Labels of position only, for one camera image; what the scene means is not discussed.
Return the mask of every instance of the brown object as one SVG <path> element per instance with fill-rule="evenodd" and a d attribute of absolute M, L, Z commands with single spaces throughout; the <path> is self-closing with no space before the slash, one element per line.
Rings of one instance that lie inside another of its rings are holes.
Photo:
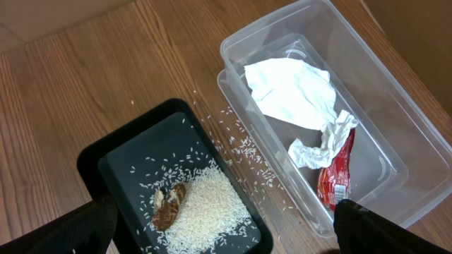
<path fill-rule="evenodd" d="M 165 199 L 163 192 L 157 190 L 154 198 L 153 224 L 159 231 L 165 231 L 171 227 L 179 213 L 182 200 L 185 198 L 186 189 L 183 183 L 178 183 Z"/>
<path fill-rule="evenodd" d="M 363 1 L 395 50 L 452 115 L 452 1 Z"/>
<path fill-rule="evenodd" d="M 0 52 L 129 2 L 131 0 L 1 0 Z"/>
<path fill-rule="evenodd" d="M 185 99 L 226 149 L 233 148 L 229 137 L 245 139 L 248 134 L 238 128 L 226 129 L 235 126 L 235 114 L 221 113 L 229 104 L 216 83 L 224 68 L 220 43 L 290 3 L 138 0 L 1 55 L 0 244 L 91 200 L 76 169 L 80 151 L 166 99 Z M 452 143 L 450 116 L 359 1 L 333 3 Z M 222 156 L 239 160 L 231 152 Z M 250 167 L 262 164 L 234 163 L 230 169 L 247 179 L 242 186 L 257 204 L 262 195 L 252 183 L 261 179 Z M 267 195 L 259 209 L 273 234 L 273 252 L 319 254 L 337 248 L 335 238 L 318 237 L 296 209 L 283 211 L 295 205 L 278 184 L 275 179 L 273 188 L 261 187 Z M 449 197 L 411 229 L 452 250 L 450 213 Z"/>

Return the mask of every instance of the wood grain surface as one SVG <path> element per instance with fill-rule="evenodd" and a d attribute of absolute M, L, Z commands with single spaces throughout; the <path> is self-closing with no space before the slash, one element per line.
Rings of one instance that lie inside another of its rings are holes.
<path fill-rule="evenodd" d="M 226 114 L 229 105 L 216 83 L 224 68 L 220 43 L 290 2 L 138 0 L 1 55 L 0 244 L 90 201 L 76 170 L 80 151 L 166 99 L 191 103 L 203 127 L 226 150 L 234 148 L 231 136 L 245 139 L 237 117 Z M 451 142 L 451 118 L 359 0 L 334 4 Z M 231 152 L 223 157 L 242 158 Z M 242 185 L 251 196 L 253 182 L 263 179 L 249 167 L 234 163 L 232 171 L 247 179 Z M 335 238 L 318 237 L 296 209 L 283 211 L 294 206 L 284 190 L 264 186 L 251 199 L 261 202 L 274 253 L 337 248 Z M 451 209 L 448 198 L 411 229 L 452 250 Z"/>
<path fill-rule="evenodd" d="M 390 43 L 452 115 L 452 1 L 363 0 Z"/>

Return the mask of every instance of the white tissue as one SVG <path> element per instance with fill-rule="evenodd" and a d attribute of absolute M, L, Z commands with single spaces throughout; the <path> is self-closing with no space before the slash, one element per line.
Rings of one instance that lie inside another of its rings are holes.
<path fill-rule="evenodd" d="M 329 167 L 344 146 L 350 130 L 357 125 L 358 121 L 354 116 L 342 110 L 336 121 L 326 126 L 320 147 L 306 147 L 297 138 L 289 147 L 289 156 L 297 167 L 309 167 L 310 169 Z"/>
<path fill-rule="evenodd" d="M 296 59 L 269 59 L 245 66 L 251 96 L 267 116 L 322 131 L 338 117 L 330 74 Z"/>
<path fill-rule="evenodd" d="M 334 111 L 336 93 L 328 71 L 302 60 L 269 59 L 245 66 L 251 96 L 267 116 L 323 133 L 320 147 L 306 147 L 296 139 L 289 155 L 298 167 L 329 167 L 358 121 Z"/>

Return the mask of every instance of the black tray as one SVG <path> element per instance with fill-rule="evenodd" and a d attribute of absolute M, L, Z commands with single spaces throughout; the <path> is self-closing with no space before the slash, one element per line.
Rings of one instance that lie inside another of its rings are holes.
<path fill-rule="evenodd" d="M 210 165 L 211 159 L 216 161 L 230 180 L 251 215 L 251 224 L 246 226 L 248 236 L 227 236 L 227 244 L 215 245 L 215 252 L 270 253 L 273 239 L 267 226 L 189 105 L 180 99 L 162 103 L 85 148 L 78 158 L 77 167 L 93 199 L 111 195 L 119 208 L 117 230 L 113 238 L 119 252 L 143 253 L 140 248 L 152 246 L 145 253 L 166 253 L 165 248 L 157 244 L 158 234 L 149 228 L 143 230 L 152 218 L 153 205 L 148 201 L 154 193 L 150 190 L 151 186 L 148 191 L 140 183 L 147 185 L 160 180 L 162 165 L 170 167 L 179 164 L 184 165 L 184 169 L 203 169 Z M 150 218 L 145 219 L 140 207 L 148 212 Z"/>

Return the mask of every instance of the snack wrapper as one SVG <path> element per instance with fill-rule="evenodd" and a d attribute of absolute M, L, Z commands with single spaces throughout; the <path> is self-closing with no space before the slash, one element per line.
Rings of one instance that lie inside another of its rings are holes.
<path fill-rule="evenodd" d="M 329 167 L 322 168 L 319 175 L 317 195 L 321 202 L 334 211 L 336 204 L 350 194 L 350 154 L 355 141 L 355 130 L 352 129 Z"/>

